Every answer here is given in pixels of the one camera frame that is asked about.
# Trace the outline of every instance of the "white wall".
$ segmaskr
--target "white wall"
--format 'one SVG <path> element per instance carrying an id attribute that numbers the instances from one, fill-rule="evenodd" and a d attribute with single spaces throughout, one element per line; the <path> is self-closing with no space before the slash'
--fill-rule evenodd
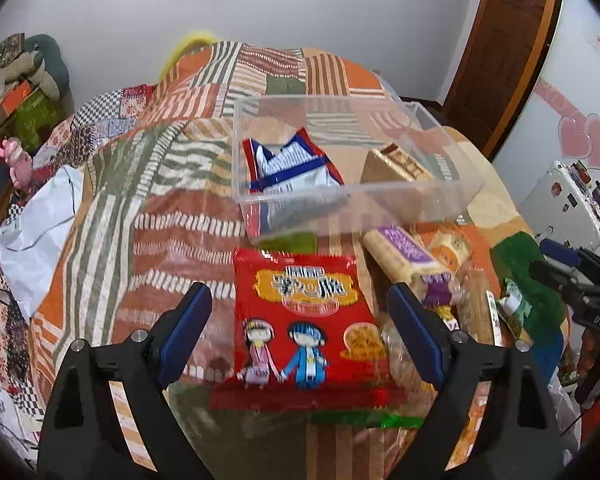
<path id="1" fill-rule="evenodd" d="M 469 39 L 469 34 L 471 34 L 471 29 L 474 26 L 475 13 L 478 11 L 479 4 L 480 0 L 469 0 L 467 4 L 464 23 L 462 24 L 462 31 L 460 32 L 460 37 L 458 38 L 458 44 L 456 44 L 456 49 L 454 50 L 451 63 L 449 63 L 448 70 L 446 71 L 445 80 L 440 87 L 440 94 L 438 94 L 438 102 L 441 105 L 445 103 L 446 95 L 449 93 L 449 89 L 451 88 L 454 78 L 456 77 L 456 72 L 460 66 L 460 61 L 462 61 L 462 54 L 464 54 L 466 42 Z"/>
<path id="2" fill-rule="evenodd" d="M 600 16 L 589 0 L 563 0 L 558 26 L 540 76 L 584 116 L 600 115 L 600 51 L 590 40 L 600 36 Z M 558 140 L 561 115 L 533 92 L 493 165 L 514 202 L 520 204 L 554 160 L 562 157 Z M 600 171 L 591 171 L 600 181 Z"/>
<path id="3" fill-rule="evenodd" d="M 435 100 L 469 0 L 7 0 L 0 40 L 58 41 L 75 105 L 155 82 L 192 30 L 273 47 L 314 46 L 379 69 L 398 94 Z"/>

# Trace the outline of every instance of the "red snack bag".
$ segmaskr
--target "red snack bag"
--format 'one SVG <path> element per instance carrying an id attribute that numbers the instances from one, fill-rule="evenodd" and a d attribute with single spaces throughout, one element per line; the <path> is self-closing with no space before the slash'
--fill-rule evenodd
<path id="1" fill-rule="evenodd" d="M 351 256 L 238 249 L 235 375 L 213 408 L 346 409 L 399 404 Z"/>

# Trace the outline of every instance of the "door frame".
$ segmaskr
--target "door frame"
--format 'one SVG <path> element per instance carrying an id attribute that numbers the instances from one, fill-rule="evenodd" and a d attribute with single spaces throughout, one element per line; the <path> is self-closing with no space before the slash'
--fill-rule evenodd
<path id="1" fill-rule="evenodd" d="M 540 25 L 538 27 L 538 33 L 534 40 L 534 44 L 531 48 L 529 58 L 526 60 L 525 67 L 522 71 L 522 76 L 518 81 L 516 89 L 514 90 L 507 107 L 504 110 L 500 121 L 491 133 L 491 136 L 487 140 L 482 154 L 489 160 L 493 160 L 497 150 L 500 149 L 501 145 L 506 140 L 511 129 L 513 128 L 522 108 L 524 107 L 526 100 L 533 90 L 536 79 L 538 78 L 539 72 L 542 69 L 546 54 L 548 53 L 549 46 L 554 37 L 555 27 L 557 25 L 557 19 L 560 14 L 560 6 L 562 0 L 545 0 L 544 11 L 542 12 L 542 18 L 540 19 Z M 466 69 L 469 57 L 474 47 L 475 40 L 480 31 L 482 20 L 484 18 L 484 12 L 486 9 L 487 0 L 480 0 L 478 9 L 475 13 L 474 25 L 469 34 L 469 38 L 460 60 L 460 65 L 456 71 L 451 88 L 449 89 L 448 95 L 445 98 L 445 103 L 442 107 L 443 113 L 448 111 L 451 102 L 456 97 L 458 87 L 462 81 L 464 70 Z"/>

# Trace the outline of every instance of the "wooden door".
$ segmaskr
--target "wooden door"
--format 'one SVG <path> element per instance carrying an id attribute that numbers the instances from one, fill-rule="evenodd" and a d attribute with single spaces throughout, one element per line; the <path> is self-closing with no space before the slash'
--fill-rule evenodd
<path id="1" fill-rule="evenodd" d="M 554 4 L 555 0 L 480 0 L 443 111 L 485 155 L 496 145 L 494 135 L 500 137 L 512 118 L 513 111 L 501 124 L 507 109 L 515 110 L 530 82 Z M 521 80 L 525 72 L 526 84 Z M 517 93 L 518 102 L 512 102 Z"/>

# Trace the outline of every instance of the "bed cover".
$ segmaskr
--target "bed cover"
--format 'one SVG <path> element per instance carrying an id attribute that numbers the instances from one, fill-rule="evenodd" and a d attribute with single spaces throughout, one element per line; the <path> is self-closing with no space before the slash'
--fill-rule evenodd
<path id="1" fill-rule="evenodd" d="M 287 93 L 375 99 L 395 95 L 361 66 L 324 51 L 223 41 L 181 58 L 156 87 L 98 96 L 54 129 L 34 159 L 34 188 L 61 164 L 71 164 L 84 168 L 84 193 L 50 291 L 30 327 L 17 306 L 0 302 L 0 389 L 3 399 L 7 392 L 13 401 L 21 426 L 34 434 L 39 429 L 56 370 L 73 339 L 85 338 L 94 346 L 119 342 L 136 328 L 150 327 L 178 303 L 191 282 L 200 281 L 214 297 L 212 316 L 170 396 L 176 416 L 212 473 L 221 479 L 250 474 L 274 478 L 284 471 L 290 478 L 308 480 L 376 480 L 389 473 L 415 430 L 316 426 L 297 417 L 258 420 L 255 413 L 240 420 L 214 420 L 213 413 L 196 405 L 209 383 L 232 372 L 231 254 L 248 245 L 230 190 L 235 101 Z M 325 110 L 311 121 L 309 132 L 325 122 L 348 128 L 352 145 L 369 142 L 368 136 L 391 142 L 404 128 L 401 117 L 378 114 L 363 130 L 354 114 L 341 110 Z M 528 231 L 491 164 L 459 132 L 447 131 L 457 142 L 440 150 L 444 153 L 427 152 L 426 142 L 419 146 L 439 176 L 477 170 L 486 181 L 458 221 L 473 224 L 490 246 Z M 458 152 L 467 158 L 454 157 Z M 11 205 L 7 222 L 20 207 Z M 377 306 L 357 234 L 321 238 L 318 250 L 354 254 L 367 301 Z M 1 270 L 0 288 L 8 290 Z M 152 466 L 122 386 L 112 384 L 112 393 L 133 458 Z M 487 394 L 485 384 L 476 391 L 471 421 L 450 465 L 468 456 Z M 187 399 L 192 403 L 189 414 Z M 222 431 L 232 424 L 235 435 L 229 448 L 222 445 L 228 437 Z M 262 444 L 257 440 L 261 437 L 277 448 L 266 451 L 259 462 L 250 440 Z M 205 442 L 206 449 L 199 449 Z M 236 461 L 226 460 L 230 449 Z M 277 449 L 282 455 L 276 458 Z M 226 462 L 237 466 L 226 467 Z"/>

